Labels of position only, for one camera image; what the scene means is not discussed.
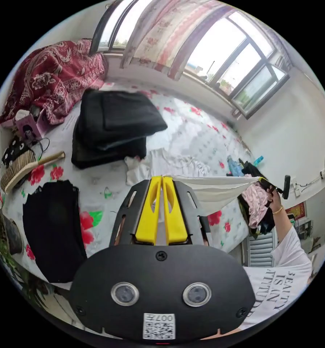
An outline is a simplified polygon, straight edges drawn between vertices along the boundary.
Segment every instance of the white cloth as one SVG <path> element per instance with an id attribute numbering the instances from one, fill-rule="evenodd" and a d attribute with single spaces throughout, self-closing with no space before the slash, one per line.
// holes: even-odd
<path id="1" fill-rule="evenodd" d="M 139 161 L 126 157 L 128 185 L 159 175 L 181 175 L 183 177 L 204 177 L 209 175 L 210 167 L 191 156 L 174 156 L 165 149 L 151 150 L 145 159 Z"/>
<path id="2" fill-rule="evenodd" d="M 126 157 L 128 185 L 157 175 L 168 175 L 193 189 L 205 216 L 236 199 L 257 177 L 210 177 L 210 167 L 190 156 L 174 156 L 165 149 L 149 151 L 144 160 Z"/>
<path id="3" fill-rule="evenodd" d="M 207 216 L 221 210 L 259 180 L 257 177 L 184 178 L 178 175 L 174 175 L 173 179 L 193 189 Z"/>
<path id="4" fill-rule="evenodd" d="M 244 267 L 256 302 L 240 325 L 242 330 L 266 320 L 288 306 L 307 286 L 312 263 L 301 248 L 293 227 L 271 254 L 275 267 Z"/>

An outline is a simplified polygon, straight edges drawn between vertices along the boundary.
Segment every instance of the black cat-face item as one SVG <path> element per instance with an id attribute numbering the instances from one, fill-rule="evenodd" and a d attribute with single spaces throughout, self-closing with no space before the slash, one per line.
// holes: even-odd
<path id="1" fill-rule="evenodd" d="M 2 157 L 2 163 L 5 168 L 8 169 L 8 167 L 10 167 L 13 162 L 27 150 L 29 150 L 29 147 L 23 142 L 23 140 L 17 135 L 14 136 Z"/>

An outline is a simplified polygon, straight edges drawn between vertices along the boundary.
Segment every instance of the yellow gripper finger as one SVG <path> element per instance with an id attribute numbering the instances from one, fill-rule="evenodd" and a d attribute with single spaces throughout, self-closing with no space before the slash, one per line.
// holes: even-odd
<path id="1" fill-rule="evenodd" d="M 155 245 L 158 232 L 159 203 L 161 192 L 161 177 L 152 177 L 142 209 L 140 222 L 136 230 L 136 240 L 141 243 Z"/>
<path id="2" fill-rule="evenodd" d="M 188 235 L 172 178 L 162 178 L 162 190 L 164 193 L 165 231 L 167 245 L 173 243 L 183 243 L 187 240 Z"/>

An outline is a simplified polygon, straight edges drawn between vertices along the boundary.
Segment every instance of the white label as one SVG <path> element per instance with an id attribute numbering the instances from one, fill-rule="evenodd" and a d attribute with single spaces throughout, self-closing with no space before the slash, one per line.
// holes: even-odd
<path id="1" fill-rule="evenodd" d="M 176 338 L 174 314 L 144 313 L 143 338 L 147 340 L 174 340 Z"/>

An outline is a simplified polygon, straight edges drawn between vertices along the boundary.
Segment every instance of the power outlet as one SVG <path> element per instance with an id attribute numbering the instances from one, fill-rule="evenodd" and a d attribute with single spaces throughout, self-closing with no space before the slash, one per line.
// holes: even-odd
<path id="1" fill-rule="evenodd" d="M 294 193 L 295 193 L 296 197 L 299 197 L 301 192 L 300 192 L 300 186 L 297 185 L 297 178 L 296 177 L 291 177 L 291 184 L 293 186 Z"/>
<path id="2" fill-rule="evenodd" d="M 294 189 L 294 193 L 296 195 L 296 197 L 299 197 L 301 192 L 300 192 L 300 186 L 296 185 L 295 189 Z"/>

